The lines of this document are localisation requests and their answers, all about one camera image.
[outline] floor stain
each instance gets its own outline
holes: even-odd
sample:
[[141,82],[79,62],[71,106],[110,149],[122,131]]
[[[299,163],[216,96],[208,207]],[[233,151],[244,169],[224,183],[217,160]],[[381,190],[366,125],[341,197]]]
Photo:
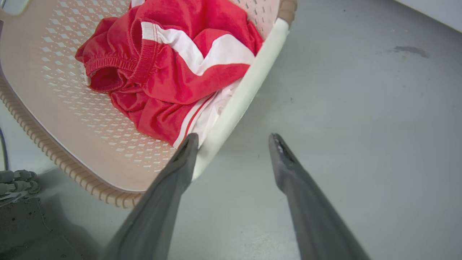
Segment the floor stain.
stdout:
[[430,58],[430,54],[428,54],[426,51],[413,46],[395,46],[388,52],[406,52],[412,55],[419,55],[426,59]]

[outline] gray floor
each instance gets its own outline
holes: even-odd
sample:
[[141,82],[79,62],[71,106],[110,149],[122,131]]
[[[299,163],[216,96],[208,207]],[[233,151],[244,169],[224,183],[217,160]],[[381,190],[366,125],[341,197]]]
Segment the gray floor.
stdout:
[[[461,46],[461,33],[393,1],[301,1],[258,96],[185,192],[170,259],[299,258],[273,180],[271,132],[373,259],[462,258]],[[24,152],[30,141],[0,111],[12,166],[46,160],[38,149]],[[45,209],[93,258],[128,211],[58,170],[43,178]]]

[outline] beige plastic basket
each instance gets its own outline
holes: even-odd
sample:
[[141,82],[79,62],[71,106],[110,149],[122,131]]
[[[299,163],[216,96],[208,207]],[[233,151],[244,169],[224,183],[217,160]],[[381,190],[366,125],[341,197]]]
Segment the beige plastic basket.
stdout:
[[[279,54],[296,0],[232,0],[265,39],[254,63],[201,146],[197,178],[230,135]],[[100,200],[134,207],[175,149],[136,131],[106,94],[83,83],[77,48],[127,0],[32,0],[15,16],[0,12],[0,98],[31,139]]]

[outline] cable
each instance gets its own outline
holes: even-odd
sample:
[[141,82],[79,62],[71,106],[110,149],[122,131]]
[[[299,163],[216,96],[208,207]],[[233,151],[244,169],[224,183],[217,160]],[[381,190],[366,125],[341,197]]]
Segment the cable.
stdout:
[[8,154],[6,153],[6,144],[5,144],[5,137],[3,136],[3,132],[0,128],[0,139],[1,139],[1,146],[3,149],[3,161],[5,163],[5,171],[10,170],[10,165],[8,164]]

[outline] red and white garment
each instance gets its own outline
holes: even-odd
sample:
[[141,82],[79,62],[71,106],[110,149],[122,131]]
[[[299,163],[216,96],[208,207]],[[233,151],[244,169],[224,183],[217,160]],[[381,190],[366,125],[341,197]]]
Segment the red and white garment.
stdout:
[[91,89],[177,148],[191,132],[202,143],[262,43],[228,0],[133,0],[100,22],[76,59]]

